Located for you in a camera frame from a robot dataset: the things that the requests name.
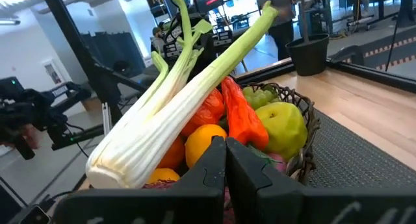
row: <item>black pants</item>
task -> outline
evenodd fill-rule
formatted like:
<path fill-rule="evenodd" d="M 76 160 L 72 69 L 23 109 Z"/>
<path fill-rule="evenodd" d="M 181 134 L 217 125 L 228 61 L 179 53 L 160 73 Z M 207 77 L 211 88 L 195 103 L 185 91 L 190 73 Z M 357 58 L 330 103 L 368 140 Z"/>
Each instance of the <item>black pants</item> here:
<path fill-rule="evenodd" d="M 278 47 L 279 60 L 289 58 L 286 44 L 293 41 L 293 22 L 290 20 L 287 23 L 273 26 L 268 30 L 268 33 L 273 37 L 274 42 Z"/>

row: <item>warning tape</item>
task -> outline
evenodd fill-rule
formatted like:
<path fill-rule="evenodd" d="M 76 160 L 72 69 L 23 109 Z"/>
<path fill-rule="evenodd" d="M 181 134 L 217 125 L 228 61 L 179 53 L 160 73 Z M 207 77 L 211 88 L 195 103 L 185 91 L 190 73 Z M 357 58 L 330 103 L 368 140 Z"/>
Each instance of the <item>warning tape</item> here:
<path fill-rule="evenodd" d="M 410 62 L 412 60 L 416 60 L 416 55 L 411 55 L 411 56 L 407 56 L 406 58 L 401 58 L 401 59 L 392 61 L 392 62 L 390 62 L 389 68 L 391 68 L 393 66 L 397 66 L 397 65 L 403 64 L 403 63 L 406 63 L 406 62 Z M 379 70 L 384 71 L 385 70 L 385 66 L 386 66 L 386 64 L 383 64 L 381 66 L 377 66 L 376 69 L 379 69 Z"/>
<path fill-rule="evenodd" d="M 400 47 L 400 46 L 403 46 L 403 45 L 408 45 L 408 44 L 413 43 L 413 42 L 416 42 L 416 36 L 394 43 L 393 48 L 397 48 L 397 47 Z M 375 49 L 373 51 L 366 52 L 364 57 L 367 58 L 367 57 L 370 57 L 370 56 L 373 56 L 373 55 L 377 55 L 378 53 L 386 52 L 386 51 L 390 50 L 390 48 L 391 48 L 390 45 L 383 46 L 379 49 Z M 397 66 L 397 65 L 400 65 L 400 64 L 403 64 L 403 63 L 406 63 L 406 62 L 410 62 L 412 60 L 416 60 L 416 55 L 411 55 L 411 56 L 407 56 L 406 58 L 401 58 L 401 59 L 392 61 L 392 62 L 390 62 L 389 67 L 391 68 L 393 66 Z M 343 62 L 351 63 L 352 60 L 351 60 L 351 58 L 348 58 L 346 60 L 343 60 Z M 377 66 L 376 69 L 384 71 L 385 67 L 386 67 L 386 64 L 382 64 L 381 66 Z"/>
<path fill-rule="evenodd" d="M 416 42 L 416 36 L 394 43 L 393 48 L 400 47 L 400 46 L 403 46 L 403 45 L 407 45 L 407 44 L 410 44 L 410 43 L 413 43 L 413 42 Z M 386 46 L 380 47 L 380 48 L 375 49 L 373 51 L 366 52 L 364 57 L 367 58 L 367 57 L 370 57 L 370 56 L 373 56 L 373 55 L 377 55 L 378 53 L 386 52 L 386 51 L 390 50 L 390 48 L 391 48 L 391 45 L 386 45 Z"/>

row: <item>black mat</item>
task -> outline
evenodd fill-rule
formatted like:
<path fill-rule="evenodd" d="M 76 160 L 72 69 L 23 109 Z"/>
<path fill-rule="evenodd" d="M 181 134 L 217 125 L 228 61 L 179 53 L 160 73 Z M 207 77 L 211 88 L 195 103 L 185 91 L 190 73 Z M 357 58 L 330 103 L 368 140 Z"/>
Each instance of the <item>black mat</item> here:
<path fill-rule="evenodd" d="M 313 144 L 313 187 L 406 187 L 416 172 L 317 110 L 321 120 Z"/>

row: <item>wicker basket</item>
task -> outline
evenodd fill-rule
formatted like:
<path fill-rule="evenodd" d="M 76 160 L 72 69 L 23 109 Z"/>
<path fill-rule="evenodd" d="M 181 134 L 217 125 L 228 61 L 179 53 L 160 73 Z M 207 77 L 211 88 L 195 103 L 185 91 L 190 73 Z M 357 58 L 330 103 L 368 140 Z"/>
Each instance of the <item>wicker basket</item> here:
<path fill-rule="evenodd" d="M 292 158 L 287 164 L 286 174 L 302 184 L 307 184 L 309 172 L 315 169 L 315 164 L 313 163 L 313 148 L 312 142 L 315 138 L 315 133 L 320 127 L 319 118 L 316 117 L 315 111 L 313 108 L 314 102 L 312 102 L 308 97 L 304 97 L 295 90 L 290 89 L 289 87 L 282 87 L 276 83 L 268 84 L 245 84 L 242 87 L 251 86 L 254 91 L 257 89 L 263 89 L 265 86 L 271 86 L 279 95 L 279 98 L 286 102 L 296 105 L 306 123 L 307 128 L 307 140 L 304 147 L 300 150 L 299 155 Z"/>

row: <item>green pear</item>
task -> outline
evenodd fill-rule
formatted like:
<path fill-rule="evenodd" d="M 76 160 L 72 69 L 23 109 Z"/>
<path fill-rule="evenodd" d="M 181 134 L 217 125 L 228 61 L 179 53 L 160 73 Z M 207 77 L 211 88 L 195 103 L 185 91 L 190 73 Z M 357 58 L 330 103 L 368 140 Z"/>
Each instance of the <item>green pear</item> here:
<path fill-rule="evenodd" d="M 298 107 L 277 102 L 262 106 L 255 113 L 268 133 L 266 152 L 277 153 L 286 162 L 299 153 L 306 143 L 307 129 Z"/>

